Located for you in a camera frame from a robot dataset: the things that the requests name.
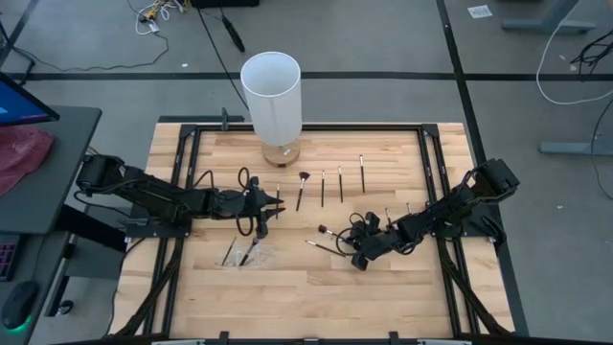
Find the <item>black desk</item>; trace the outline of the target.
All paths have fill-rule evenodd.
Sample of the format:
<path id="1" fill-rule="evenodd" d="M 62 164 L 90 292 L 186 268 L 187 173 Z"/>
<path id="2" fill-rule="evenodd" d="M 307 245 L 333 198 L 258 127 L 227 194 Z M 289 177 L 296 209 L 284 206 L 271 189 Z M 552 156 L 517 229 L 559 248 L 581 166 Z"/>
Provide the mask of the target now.
<path id="1" fill-rule="evenodd" d="M 55 136 L 50 153 L 38 170 L 0 197 L 0 235 L 22 236 L 12 279 L 0 282 L 0 308 L 18 284 L 33 281 L 39 287 L 22 326 L 8 330 L 0 322 L 0 345 L 28 344 L 72 235 L 119 255 L 125 252 L 122 231 L 65 203 L 102 111 L 60 105 L 52 109 L 59 119 L 37 126 Z"/>

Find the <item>black stick-shaped device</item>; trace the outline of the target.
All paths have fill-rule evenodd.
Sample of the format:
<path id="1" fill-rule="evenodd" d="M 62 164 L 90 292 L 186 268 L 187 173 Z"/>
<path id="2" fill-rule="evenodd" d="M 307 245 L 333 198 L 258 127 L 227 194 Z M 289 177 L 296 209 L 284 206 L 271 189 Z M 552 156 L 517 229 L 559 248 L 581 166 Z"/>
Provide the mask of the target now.
<path id="1" fill-rule="evenodd" d="M 233 23 L 224 14 L 221 16 L 221 21 L 228 35 L 231 37 L 232 41 L 234 42 L 235 46 L 238 48 L 238 50 L 241 53 L 244 53 L 245 52 L 244 44 L 242 42 L 240 35 L 238 34 L 238 31 L 234 27 Z"/>

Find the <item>round brown-head makeup brush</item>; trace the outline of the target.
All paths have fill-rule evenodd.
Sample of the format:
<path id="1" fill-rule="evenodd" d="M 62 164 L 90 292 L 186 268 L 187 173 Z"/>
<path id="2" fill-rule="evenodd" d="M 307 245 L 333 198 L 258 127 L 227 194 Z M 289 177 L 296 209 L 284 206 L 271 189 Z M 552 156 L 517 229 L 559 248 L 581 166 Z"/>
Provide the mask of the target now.
<path id="1" fill-rule="evenodd" d="M 340 236 L 339 234 L 336 234 L 336 233 L 332 232 L 332 231 L 331 231 L 331 230 L 329 230 L 329 229 L 328 229 L 328 227 L 327 227 L 327 226 L 325 226 L 325 225 L 320 224 L 320 225 L 318 226 L 318 231 L 319 231 L 320 233 L 322 233 L 322 234 L 327 234 L 327 235 L 330 235 L 330 236 L 335 237 L 335 238 L 337 238 L 337 239 L 340 239 L 341 241 L 344 241 L 344 240 L 345 240 L 345 238 L 343 238 L 343 237 L 342 237 L 342 236 Z"/>

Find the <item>black fan makeup brush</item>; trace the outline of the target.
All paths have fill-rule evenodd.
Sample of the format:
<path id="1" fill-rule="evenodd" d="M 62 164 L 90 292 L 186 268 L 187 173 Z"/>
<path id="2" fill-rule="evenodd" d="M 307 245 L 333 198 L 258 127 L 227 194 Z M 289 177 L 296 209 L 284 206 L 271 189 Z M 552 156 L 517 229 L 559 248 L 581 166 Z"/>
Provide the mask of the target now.
<path id="1" fill-rule="evenodd" d="M 306 181 L 310 177 L 310 174 L 308 172 L 300 172 L 299 176 L 300 176 L 300 179 L 301 179 L 301 184 L 300 184 L 300 190 L 299 190 L 298 198 L 297 198 L 296 211 L 299 211 L 299 209 L 300 209 L 301 200 L 302 200 L 302 196 L 303 196 L 303 192 L 304 192 L 304 187 L 305 187 Z"/>

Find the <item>red cloth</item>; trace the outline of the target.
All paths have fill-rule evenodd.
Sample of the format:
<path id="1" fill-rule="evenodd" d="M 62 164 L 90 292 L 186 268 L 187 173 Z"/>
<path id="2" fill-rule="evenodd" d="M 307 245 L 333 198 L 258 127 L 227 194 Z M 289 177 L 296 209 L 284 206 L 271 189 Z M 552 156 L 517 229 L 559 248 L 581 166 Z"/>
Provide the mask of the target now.
<path id="1" fill-rule="evenodd" d="M 41 166 L 54 140 L 32 125 L 0 127 L 0 196 Z"/>

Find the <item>black computer mouse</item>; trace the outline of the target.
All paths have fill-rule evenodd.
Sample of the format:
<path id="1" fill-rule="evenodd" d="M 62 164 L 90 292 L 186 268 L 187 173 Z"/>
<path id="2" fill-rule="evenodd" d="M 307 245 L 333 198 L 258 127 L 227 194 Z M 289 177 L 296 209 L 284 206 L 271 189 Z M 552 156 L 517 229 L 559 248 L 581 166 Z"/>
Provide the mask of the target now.
<path id="1" fill-rule="evenodd" d="M 16 330 L 28 321 L 38 291 L 35 281 L 25 281 L 14 287 L 0 309 L 0 321 L 5 329 Z"/>

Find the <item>computer monitor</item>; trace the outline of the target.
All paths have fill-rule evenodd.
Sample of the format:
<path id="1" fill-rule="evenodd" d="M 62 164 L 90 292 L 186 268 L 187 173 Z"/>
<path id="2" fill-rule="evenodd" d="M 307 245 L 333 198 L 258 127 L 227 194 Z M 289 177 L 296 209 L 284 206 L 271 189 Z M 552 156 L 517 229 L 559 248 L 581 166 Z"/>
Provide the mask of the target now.
<path id="1" fill-rule="evenodd" d="M 0 127 L 58 121 L 60 116 L 49 106 L 0 72 Z"/>

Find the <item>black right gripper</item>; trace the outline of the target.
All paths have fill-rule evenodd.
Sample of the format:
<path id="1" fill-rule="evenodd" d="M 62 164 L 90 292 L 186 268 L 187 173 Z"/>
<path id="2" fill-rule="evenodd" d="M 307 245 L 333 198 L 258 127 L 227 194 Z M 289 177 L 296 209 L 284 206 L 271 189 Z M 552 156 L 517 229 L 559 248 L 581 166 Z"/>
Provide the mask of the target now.
<path id="1" fill-rule="evenodd" d="M 351 263 L 360 271 L 367 269 L 369 261 L 391 251 L 398 252 L 397 236 L 393 232 L 381 230 L 379 223 L 380 218 L 372 212 L 352 223 L 351 241 L 355 253 Z"/>

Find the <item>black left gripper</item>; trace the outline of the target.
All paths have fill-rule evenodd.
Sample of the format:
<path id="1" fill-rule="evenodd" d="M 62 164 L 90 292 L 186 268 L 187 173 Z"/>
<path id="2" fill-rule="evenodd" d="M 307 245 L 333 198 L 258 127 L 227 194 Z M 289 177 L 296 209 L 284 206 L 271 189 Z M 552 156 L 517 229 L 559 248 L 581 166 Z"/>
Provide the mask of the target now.
<path id="1" fill-rule="evenodd" d="M 284 208 L 267 209 L 266 205 L 283 204 L 284 201 L 278 197 L 267 195 L 260 188 L 260 181 L 256 176 L 250 177 L 247 182 L 247 193 L 245 195 L 245 211 L 249 219 L 249 232 L 256 232 L 258 239 L 265 239 L 268 235 L 266 222 L 268 219 L 277 218 Z"/>

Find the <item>black keyboard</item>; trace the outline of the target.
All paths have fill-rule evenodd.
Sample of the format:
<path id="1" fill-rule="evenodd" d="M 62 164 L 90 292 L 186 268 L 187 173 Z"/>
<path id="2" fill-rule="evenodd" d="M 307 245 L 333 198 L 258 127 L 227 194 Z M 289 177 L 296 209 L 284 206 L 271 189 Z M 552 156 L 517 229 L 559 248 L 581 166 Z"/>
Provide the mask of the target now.
<path id="1" fill-rule="evenodd" d="M 0 234 L 0 282 L 8 282 L 12 279 L 22 242 L 21 235 Z"/>

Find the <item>clear acrylic organizer container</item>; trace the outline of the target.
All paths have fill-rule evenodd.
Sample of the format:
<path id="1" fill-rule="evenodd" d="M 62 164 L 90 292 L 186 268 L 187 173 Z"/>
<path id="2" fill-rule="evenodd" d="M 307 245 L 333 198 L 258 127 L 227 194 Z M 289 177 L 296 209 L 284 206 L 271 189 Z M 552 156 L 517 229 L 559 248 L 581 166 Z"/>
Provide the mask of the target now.
<path id="1" fill-rule="evenodd" d="M 238 266 L 241 258 L 245 254 L 247 248 L 251 244 L 251 241 L 239 241 L 236 240 L 232 252 L 225 264 L 225 266 L 220 266 L 221 261 L 230 245 L 230 242 L 227 245 L 221 247 L 221 252 L 215 257 L 213 261 L 214 268 L 265 268 L 271 266 L 275 261 L 275 249 L 272 245 L 266 244 L 263 242 L 259 242 L 258 245 L 253 249 L 249 260 L 247 261 L 245 266 Z"/>

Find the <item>grey desk foot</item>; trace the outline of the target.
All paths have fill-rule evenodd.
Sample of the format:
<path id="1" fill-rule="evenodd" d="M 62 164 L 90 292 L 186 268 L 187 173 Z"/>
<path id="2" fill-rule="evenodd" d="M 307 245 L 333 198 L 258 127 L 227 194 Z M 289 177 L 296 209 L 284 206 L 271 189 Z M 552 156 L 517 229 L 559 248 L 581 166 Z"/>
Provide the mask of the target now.
<path id="1" fill-rule="evenodd" d="M 583 35 L 597 28 L 592 22 L 571 20 L 570 15 L 580 0 L 555 0 L 552 8 L 540 19 L 504 19 L 501 28 L 506 31 L 533 34 Z"/>
<path id="2" fill-rule="evenodd" d="M 595 139 L 594 142 L 542 142 L 538 150 L 544 154 L 613 157 L 613 139 Z"/>

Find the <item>black box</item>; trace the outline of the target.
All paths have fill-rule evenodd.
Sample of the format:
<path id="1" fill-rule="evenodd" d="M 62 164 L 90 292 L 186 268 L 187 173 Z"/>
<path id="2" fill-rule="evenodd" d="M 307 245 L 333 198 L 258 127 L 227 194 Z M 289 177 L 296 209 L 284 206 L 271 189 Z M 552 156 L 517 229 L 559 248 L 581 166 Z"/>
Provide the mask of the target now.
<path id="1" fill-rule="evenodd" d="M 189 0 L 197 9 L 257 7 L 261 0 Z"/>

